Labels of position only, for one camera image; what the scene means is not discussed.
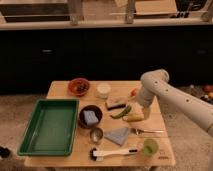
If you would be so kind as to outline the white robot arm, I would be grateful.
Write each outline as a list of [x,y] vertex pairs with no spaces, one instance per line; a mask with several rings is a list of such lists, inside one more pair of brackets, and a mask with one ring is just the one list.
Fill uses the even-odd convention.
[[136,95],[136,101],[142,107],[150,107],[154,97],[159,96],[175,105],[213,137],[213,105],[169,85],[169,74],[164,69],[146,72],[141,76],[140,81],[142,87]]

